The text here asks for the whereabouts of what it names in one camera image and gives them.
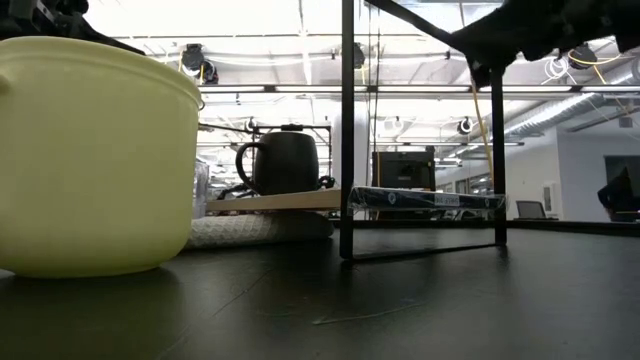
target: fluorescent light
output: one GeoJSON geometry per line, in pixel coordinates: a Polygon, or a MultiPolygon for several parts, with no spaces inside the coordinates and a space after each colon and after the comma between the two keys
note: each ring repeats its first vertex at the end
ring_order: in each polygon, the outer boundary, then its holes
{"type": "MultiPolygon", "coordinates": [[[[484,143],[469,143],[467,144],[469,146],[472,147],[472,149],[469,150],[475,150],[477,148],[479,148],[480,146],[484,146],[484,143]]],[[[510,142],[510,143],[504,143],[504,146],[524,146],[523,142],[510,142]]]]}
{"type": "Polygon", "coordinates": [[[615,86],[615,85],[603,85],[603,86],[585,86],[582,88],[585,92],[639,92],[640,86],[615,86]]]}
{"type": "Polygon", "coordinates": [[[262,93],[264,91],[264,86],[224,86],[224,85],[215,85],[215,86],[199,86],[200,92],[203,94],[207,93],[262,93]]]}
{"type": "Polygon", "coordinates": [[[463,143],[437,141],[379,142],[379,146],[461,146],[463,143]]]}
{"type": "Polygon", "coordinates": [[[276,86],[277,92],[340,92],[340,86],[276,86]]]}
{"type": "MultiPolygon", "coordinates": [[[[292,93],[339,93],[342,92],[342,86],[276,86],[277,92],[292,93]]],[[[354,92],[367,92],[366,86],[354,86],[354,92]]]]}
{"type": "MultiPolygon", "coordinates": [[[[502,87],[504,92],[566,92],[570,91],[571,86],[513,86],[507,85],[502,87]]],[[[484,87],[480,92],[491,92],[491,87],[484,87]]]]}
{"type": "Polygon", "coordinates": [[[423,92],[423,93],[443,93],[443,92],[457,92],[457,93],[468,93],[468,86],[379,86],[378,91],[380,92],[423,92]]]}

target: cable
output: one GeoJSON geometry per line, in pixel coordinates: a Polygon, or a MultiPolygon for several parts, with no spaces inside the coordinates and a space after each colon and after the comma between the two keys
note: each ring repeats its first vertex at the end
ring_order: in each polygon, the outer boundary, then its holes
{"type": "Polygon", "coordinates": [[[552,80],[560,80],[565,75],[570,75],[569,62],[564,58],[549,59],[549,61],[544,65],[544,73],[547,75],[548,79],[542,82],[541,85],[545,85],[552,80]]]}
{"type": "MultiPolygon", "coordinates": [[[[371,68],[371,5],[369,5],[369,33],[368,33],[368,45],[369,45],[369,56],[368,56],[368,60],[369,60],[369,68],[371,68]]],[[[371,85],[371,71],[368,71],[367,74],[369,75],[369,83],[368,85],[371,85]]],[[[364,98],[365,100],[365,105],[367,106],[367,162],[366,162],[366,169],[367,171],[365,171],[365,185],[369,185],[369,166],[371,164],[371,158],[370,156],[370,149],[371,149],[371,92],[367,90],[367,94],[364,98]]]]}
{"type": "Polygon", "coordinates": [[[178,63],[178,71],[182,72],[182,55],[184,54],[184,51],[180,51],[180,62],[178,63]]]}
{"type": "Polygon", "coordinates": [[[596,61],[596,62],[591,62],[591,61],[583,61],[583,60],[578,60],[576,58],[574,58],[573,56],[571,56],[571,53],[573,53],[574,50],[569,51],[569,53],[567,54],[567,56],[569,57],[569,59],[577,62],[578,64],[583,64],[583,65],[593,65],[593,66],[598,66],[598,65],[604,65],[604,64],[608,64],[610,62],[614,62],[618,59],[620,59],[620,57],[622,56],[621,54],[618,54],[618,56],[611,58],[611,59],[607,59],[605,61],[596,61]]]}
{"type": "Polygon", "coordinates": [[[493,173],[493,158],[491,156],[491,149],[489,148],[489,142],[487,141],[487,132],[484,126],[484,121],[480,115],[480,105],[478,104],[478,89],[476,88],[475,81],[471,80],[471,89],[473,90],[473,103],[476,107],[476,116],[478,117],[478,124],[480,125],[480,132],[482,133],[482,141],[484,142],[484,152],[487,154],[487,163],[489,165],[489,176],[491,177],[491,184],[495,187],[495,175],[493,173]]]}
{"type": "MultiPolygon", "coordinates": [[[[302,64],[304,60],[292,59],[287,61],[246,61],[246,59],[229,59],[229,58],[218,58],[218,57],[209,57],[210,61],[221,64],[229,64],[229,65],[237,65],[237,66],[256,66],[256,67],[268,67],[268,66],[289,66],[289,65],[298,65],[302,64]]],[[[331,56],[318,56],[314,58],[310,58],[309,61],[321,61],[321,60],[331,60],[331,56]]]]}
{"type": "Polygon", "coordinates": [[[378,39],[377,39],[377,51],[376,51],[376,97],[374,100],[374,110],[373,110],[373,150],[376,151],[377,148],[377,127],[378,127],[378,95],[380,94],[379,86],[380,86],[380,57],[382,56],[380,52],[380,8],[378,8],[378,39]]]}
{"type": "MultiPolygon", "coordinates": [[[[380,8],[378,8],[378,38],[376,44],[376,98],[375,105],[373,110],[373,151],[378,155],[378,186],[380,186],[380,152],[377,151],[378,145],[378,95],[380,94],[379,85],[380,85],[380,57],[382,54],[380,53],[380,8]]],[[[376,221],[380,219],[380,211],[376,213],[376,221]]]]}

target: metal rod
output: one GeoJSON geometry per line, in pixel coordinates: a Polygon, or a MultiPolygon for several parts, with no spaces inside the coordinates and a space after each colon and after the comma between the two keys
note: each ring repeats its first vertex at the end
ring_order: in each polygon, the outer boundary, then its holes
{"type": "Polygon", "coordinates": [[[203,123],[198,123],[198,127],[204,128],[204,129],[217,129],[217,130],[234,131],[234,132],[239,132],[239,133],[243,133],[243,134],[255,134],[256,133],[256,132],[250,131],[250,130],[236,129],[236,128],[231,128],[231,127],[226,127],[226,126],[203,124],[203,123]]]}
{"type": "Polygon", "coordinates": [[[340,256],[353,259],[353,214],[349,210],[349,195],[353,186],[354,160],[354,1],[342,0],[342,201],[340,202],[340,256]]]}
{"type": "MultiPolygon", "coordinates": [[[[314,33],[307,34],[308,37],[340,37],[338,33],[314,33]]],[[[366,37],[369,34],[354,34],[354,36],[366,37]]],[[[383,37],[399,38],[424,38],[424,34],[382,34],[383,37]]],[[[116,40],[180,40],[180,39],[264,39],[264,38],[299,38],[300,34],[233,34],[233,35],[178,35],[178,36],[115,36],[116,40]]]]}
{"type": "Polygon", "coordinates": [[[633,114],[638,113],[638,112],[640,112],[640,108],[635,108],[635,109],[631,109],[631,110],[627,110],[627,109],[619,110],[619,111],[616,111],[616,112],[614,112],[612,114],[607,115],[606,117],[603,116],[603,117],[600,117],[598,119],[586,122],[584,124],[580,124],[578,126],[574,126],[572,128],[569,128],[569,129],[567,129],[567,132],[576,133],[576,132],[579,132],[579,131],[582,131],[582,130],[586,130],[586,129],[592,128],[594,126],[598,126],[600,124],[604,124],[604,123],[609,122],[609,121],[613,121],[613,120],[617,120],[617,119],[620,119],[620,118],[625,117],[625,116],[633,115],[633,114]]]}
{"type": "MultiPolygon", "coordinates": [[[[197,147],[226,147],[226,146],[230,146],[230,145],[238,145],[238,144],[244,144],[245,141],[238,141],[238,142],[202,142],[202,143],[198,143],[197,147]]],[[[524,146],[525,143],[524,142],[508,142],[505,143],[505,146],[524,146]]],[[[329,146],[328,144],[316,144],[317,147],[327,147],[329,146]]],[[[483,143],[437,143],[437,142],[378,142],[377,146],[434,146],[434,147],[440,147],[440,146],[445,146],[445,147],[453,147],[453,146],[484,146],[483,143]]]]}
{"type": "MultiPolygon", "coordinates": [[[[493,116],[493,173],[494,194],[504,195],[507,191],[505,147],[504,147],[504,97],[502,75],[504,69],[491,71],[491,107],[493,116]]],[[[507,214],[496,212],[495,241],[497,245],[507,243],[507,214]]]]}
{"type": "Polygon", "coordinates": [[[314,134],[318,135],[318,137],[320,138],[320,140],[322,140],[322,142],[327,145],[330,146],[329,143],[327,142],[327,140],[325,140],[322,135],[320,135],[320,133],[316,130],[316,129],[311,129],[311,131],[313,131],[314,134]]]}
{"type": "Polygon", "coordinates": [[[329,130],[329,176],[332,176],[331,174],[333,173],[333,135],[331,133],[332,131],[329,130]]]}
{"type": "Polygon", "coordinates": [[[322,126],[322,125],[295,125],[295,124],[287,124],[287,125],[277,125],[277,126],[254,126],[253,128],[256,130],[264,130],[264,129],[274,129],[274,130],[279,130],[282,129],[283,127],[286,128],[287,126],[299,126],[303,129],[323,129],[323,130],[329,130],[331,131],[331,126],[322,126]]]}

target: plastic bucket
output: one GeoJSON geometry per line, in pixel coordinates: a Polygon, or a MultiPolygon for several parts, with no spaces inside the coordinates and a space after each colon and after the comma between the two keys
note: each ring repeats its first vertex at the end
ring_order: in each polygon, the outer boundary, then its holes
{"type": "Polygon", "coordinates": [[[143,271],[185,245],[198,88],[90,42],[0,42],[0,268],[29,277],[143,271]]]}

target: table surface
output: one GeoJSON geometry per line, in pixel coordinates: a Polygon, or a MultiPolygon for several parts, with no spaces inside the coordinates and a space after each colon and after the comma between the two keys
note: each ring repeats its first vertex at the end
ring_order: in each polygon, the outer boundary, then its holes
{"type": "MultiPolygon", "coordinates": [[[[363,251],[491,230],[359,230],[363,251]]],[[[0,359],[638,359],[640,241],[509,231],[349,265],[337,241],[183,253],[161,269],[0,272],[0,359]]]]}

